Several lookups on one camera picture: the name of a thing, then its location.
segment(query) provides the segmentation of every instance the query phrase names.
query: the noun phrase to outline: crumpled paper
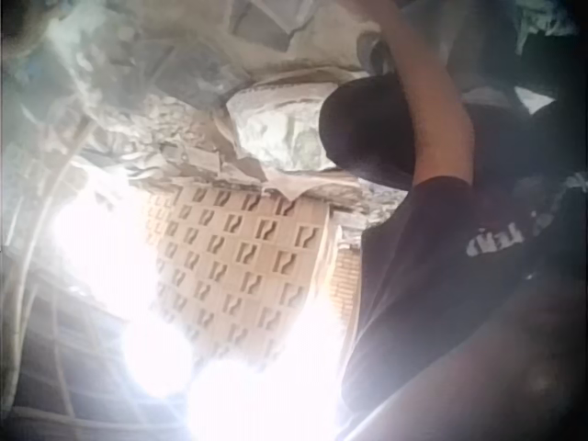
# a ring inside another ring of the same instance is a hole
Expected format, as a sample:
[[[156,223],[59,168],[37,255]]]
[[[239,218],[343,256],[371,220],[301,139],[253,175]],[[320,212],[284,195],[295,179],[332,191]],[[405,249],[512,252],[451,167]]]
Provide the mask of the crumpled paper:
[[[336,88],[336,83],[260,85],[237,93],[227,103],[237,154],[284,172],[334,167],[321,144],[319,115]]]

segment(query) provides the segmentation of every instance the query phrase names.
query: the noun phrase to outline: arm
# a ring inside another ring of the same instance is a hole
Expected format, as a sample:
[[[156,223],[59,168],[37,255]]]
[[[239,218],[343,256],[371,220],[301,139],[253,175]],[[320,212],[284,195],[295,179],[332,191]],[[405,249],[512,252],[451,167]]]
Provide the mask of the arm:
[[[413,119],[413,185],[436,176],[471,184],[473,128],[441,62],[401,17],[393,0],[356,0],[381,27]]]

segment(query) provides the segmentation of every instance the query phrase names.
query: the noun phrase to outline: bright light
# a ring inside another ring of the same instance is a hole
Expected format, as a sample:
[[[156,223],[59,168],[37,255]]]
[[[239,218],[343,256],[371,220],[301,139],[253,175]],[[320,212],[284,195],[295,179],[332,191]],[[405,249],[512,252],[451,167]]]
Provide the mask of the bright light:
[[[329,441],[339,398],[340,323],[328,303],[301,314],[285,352],[263,374],[235,361],[208,366],[190,391],[202,441]]]
[[[190,343],[174,326],[153,314],[145,314],[128,326],[122,349],[130,374],[153,397],[178,393],[190,381]]]
[[[110,312],[127,320],[145,313],[156,297],[156,254],[141,236],[140,216],[136,198],[111,212],[85,191],[53,224],[66,265]]]
[[[206,366],[189,392],[188,425],[202,441],[259,440],[261,378],[245,364],[218,361]]]

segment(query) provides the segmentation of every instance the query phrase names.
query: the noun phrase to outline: black t-shirt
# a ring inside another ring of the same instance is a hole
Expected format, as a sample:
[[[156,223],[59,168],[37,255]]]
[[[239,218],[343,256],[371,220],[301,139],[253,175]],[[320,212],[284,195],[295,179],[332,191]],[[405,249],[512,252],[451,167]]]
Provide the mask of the black t-shirt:
[[[342,389],[352,413],[373,411],[534,276],[563,194],[534,210],[437,177],[364,233],[357,339]]]

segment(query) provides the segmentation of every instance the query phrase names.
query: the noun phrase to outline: brick wall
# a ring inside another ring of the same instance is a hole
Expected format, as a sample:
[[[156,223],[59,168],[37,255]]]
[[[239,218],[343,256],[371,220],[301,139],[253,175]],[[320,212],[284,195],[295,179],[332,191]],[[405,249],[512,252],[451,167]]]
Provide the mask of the brick wall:
[[[359,268],[358,251],[351,249],[338,251],[329,295],[339,318],[345,326],[349,326],[353,314],[358,291]]]
[[[275,359],[322,261],[328,206],[202,186],[151,199],[156,310],[193,341],[197,364],[240,356],[263,366]]]

